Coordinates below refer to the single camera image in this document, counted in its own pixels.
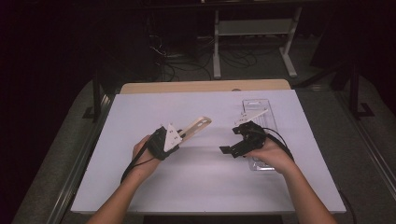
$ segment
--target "dark floor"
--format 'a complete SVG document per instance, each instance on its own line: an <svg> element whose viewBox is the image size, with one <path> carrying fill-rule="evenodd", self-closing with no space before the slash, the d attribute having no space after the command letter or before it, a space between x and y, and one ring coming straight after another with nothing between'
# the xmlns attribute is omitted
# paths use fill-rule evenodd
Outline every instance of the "dark floor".
<svg viewBox="0 0 396 224"><path fill-rule="evenodd" d="M257 44L255 41L260 43L259 48L254 48ZM267 36L251 43L254 49L235 46L232 41L223 42L220 52L222 79L285 78L290 84L297 84L321 71L309 66L318 43L315 37L296 38L293 42L290 57L297 70L296 78L288 76L277 50L283 43L282 38ZM209 75L212 77L213 73L209 52L204 51L199 60L192 62L190 58L167 60L163 76L158 79L209 80ZM350 203L345 214L335 217L343 224L353 223L353 216L360 224L395 223L395 198L378 172L357 123L368 131L389 169L396 171L396 118L381 102L375 88L362 78L360 100L368 103L375 117L357 122L345 109L348 87L343 91L332 91L329 87L331 81L332 76L327 76L296 91L334 182ZM92 126L91 120L81 118L88 106L92 106L91 83L81 91L71 107L14 223L45 223L49 219L63 182ZM282 217L285 224L297 223L294 215ZM88 215L66 212L62 223L83 223L88 218ZM141 216L128 215L125 218L125 223L142 221Z"/></svg>

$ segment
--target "table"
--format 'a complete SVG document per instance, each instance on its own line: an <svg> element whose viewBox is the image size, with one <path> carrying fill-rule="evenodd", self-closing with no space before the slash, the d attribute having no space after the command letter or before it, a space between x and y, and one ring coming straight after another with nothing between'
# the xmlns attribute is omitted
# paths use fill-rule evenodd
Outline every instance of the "table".
<svg viewBox="0 0 396 224"><path fill-rule="evenodd" d="M281 90L273 90L276 83ZM161 122L183 128L199 116L208 116L213 122L160 164L139 188L128 211L144 215L294 212L281 175L252 172L247 159L234 159L219 150L241 140L231 128L242 100L265 97L279 132L314 191L331 212L345 212L297 95L285 84L284 80L152 83L151 90L147 89L150 84L127 84L115 98L71 211L96 211L120 183L134 144ZM271 90L258 91L260 85Z"/></svg>

